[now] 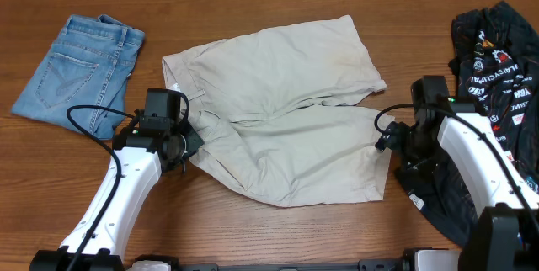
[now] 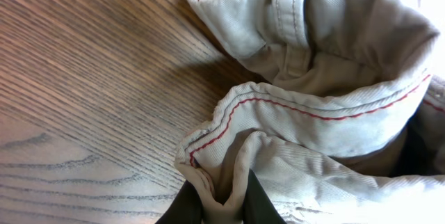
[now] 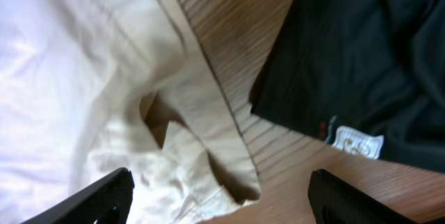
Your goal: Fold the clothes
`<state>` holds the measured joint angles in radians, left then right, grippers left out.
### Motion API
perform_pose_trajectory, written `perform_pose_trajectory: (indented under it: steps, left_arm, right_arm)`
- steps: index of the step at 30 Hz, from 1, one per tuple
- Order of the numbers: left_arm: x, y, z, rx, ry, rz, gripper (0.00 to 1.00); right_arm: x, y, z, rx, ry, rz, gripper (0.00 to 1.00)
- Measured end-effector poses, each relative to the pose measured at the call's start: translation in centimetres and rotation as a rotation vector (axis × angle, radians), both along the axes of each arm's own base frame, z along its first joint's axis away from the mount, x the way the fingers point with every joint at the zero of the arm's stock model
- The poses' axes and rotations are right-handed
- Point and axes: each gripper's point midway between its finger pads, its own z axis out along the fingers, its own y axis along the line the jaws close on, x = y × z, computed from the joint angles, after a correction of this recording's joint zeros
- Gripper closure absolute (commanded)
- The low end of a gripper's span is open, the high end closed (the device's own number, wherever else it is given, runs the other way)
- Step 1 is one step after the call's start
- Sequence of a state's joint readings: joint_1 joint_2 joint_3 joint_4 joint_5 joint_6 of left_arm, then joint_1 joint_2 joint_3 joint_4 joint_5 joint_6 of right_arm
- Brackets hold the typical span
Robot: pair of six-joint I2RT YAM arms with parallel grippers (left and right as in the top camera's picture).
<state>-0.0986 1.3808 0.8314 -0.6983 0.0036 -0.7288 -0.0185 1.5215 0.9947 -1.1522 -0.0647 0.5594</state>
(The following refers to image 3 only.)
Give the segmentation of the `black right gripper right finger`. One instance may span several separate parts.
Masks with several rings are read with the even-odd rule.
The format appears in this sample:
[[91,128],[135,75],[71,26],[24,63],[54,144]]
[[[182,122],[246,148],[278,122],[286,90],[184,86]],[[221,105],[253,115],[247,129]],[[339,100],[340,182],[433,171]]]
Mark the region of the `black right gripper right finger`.
[[317,223],[416,223],[324,169],[311,172],[307,195]]

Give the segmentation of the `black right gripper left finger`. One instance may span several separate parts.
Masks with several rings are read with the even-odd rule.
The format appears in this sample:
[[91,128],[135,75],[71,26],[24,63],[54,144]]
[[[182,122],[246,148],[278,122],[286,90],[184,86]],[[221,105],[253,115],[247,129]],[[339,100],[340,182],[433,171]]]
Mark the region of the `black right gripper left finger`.
[[118,168],[24,224],[125,224],[134,187],[131,171]]

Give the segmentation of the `beige cotton shorts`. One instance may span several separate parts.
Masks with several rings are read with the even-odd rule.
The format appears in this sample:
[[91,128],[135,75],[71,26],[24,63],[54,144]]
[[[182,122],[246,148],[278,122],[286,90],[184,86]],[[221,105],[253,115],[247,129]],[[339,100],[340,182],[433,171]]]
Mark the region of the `beige cotton shorts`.
[[261,186],[178,0],[1,0],[1,222],[118,168],[129,223],[198,223]]

